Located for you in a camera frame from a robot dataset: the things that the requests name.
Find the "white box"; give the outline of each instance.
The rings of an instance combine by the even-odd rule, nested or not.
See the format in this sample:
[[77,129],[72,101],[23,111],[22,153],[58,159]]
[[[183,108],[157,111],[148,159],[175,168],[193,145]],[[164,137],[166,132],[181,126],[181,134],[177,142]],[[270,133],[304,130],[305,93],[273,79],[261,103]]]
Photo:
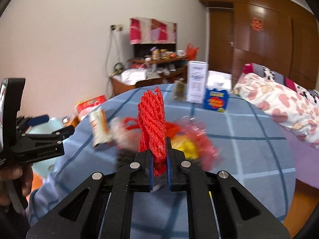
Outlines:
[[205,97],[208,64],[206,62],[189,61],[187,67],[187,96],[192,103],[203,103]]

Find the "jar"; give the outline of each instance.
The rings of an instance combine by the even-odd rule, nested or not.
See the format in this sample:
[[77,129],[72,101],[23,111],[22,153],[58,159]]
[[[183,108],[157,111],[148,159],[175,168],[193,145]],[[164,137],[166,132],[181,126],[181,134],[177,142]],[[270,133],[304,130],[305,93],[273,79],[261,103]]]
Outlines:
[[160,50],[160,58],[166,59],[167,58],[167,49],[161,49]]
[[152,51],[152,60],[155,61],[155,60],[159,60],[159,59],[160,59],[159,50],[158,49],[153,50]]

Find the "triangular cutout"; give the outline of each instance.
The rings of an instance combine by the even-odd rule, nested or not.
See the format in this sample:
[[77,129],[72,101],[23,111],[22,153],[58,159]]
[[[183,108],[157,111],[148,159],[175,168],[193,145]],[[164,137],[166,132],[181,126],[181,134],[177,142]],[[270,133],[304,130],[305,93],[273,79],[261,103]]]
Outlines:
[[239,209],[239,213],[241,218],[244,221],[247,221],[253,217],[256,217],[260,214],[259,209],[257,209],[253,204],[251,204],[248,199],[245,198],[244,195],[242,195],[238,189],[235,187],[232,187],[232,195],[235,198],[236,204]]
[[70,204],[68,204],[64,209],[60,211],[59,215],[75,222],[79,217],[79,214],[89,192],[90,190],[86,188],[81,193],[79,193],[74,198],[74,200],[70,202]]

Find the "orange chinese character decoration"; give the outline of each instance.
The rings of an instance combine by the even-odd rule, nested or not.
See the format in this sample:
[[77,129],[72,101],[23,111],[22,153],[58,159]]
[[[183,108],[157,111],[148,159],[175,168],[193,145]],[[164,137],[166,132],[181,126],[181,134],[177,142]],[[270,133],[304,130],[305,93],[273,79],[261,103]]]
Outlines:
[[257,18],[253,18],[253,23],[250,24],[253,30],[262,31],[263,30],[263,23]]

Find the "blue box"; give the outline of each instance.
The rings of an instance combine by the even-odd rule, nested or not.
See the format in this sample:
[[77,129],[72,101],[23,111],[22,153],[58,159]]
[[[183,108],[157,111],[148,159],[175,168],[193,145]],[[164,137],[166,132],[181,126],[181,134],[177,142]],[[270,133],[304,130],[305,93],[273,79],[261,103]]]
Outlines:
[[227,90],[209,90],[206,88],[203,108],[217,112],[225,112],[228,98],[229,94]]

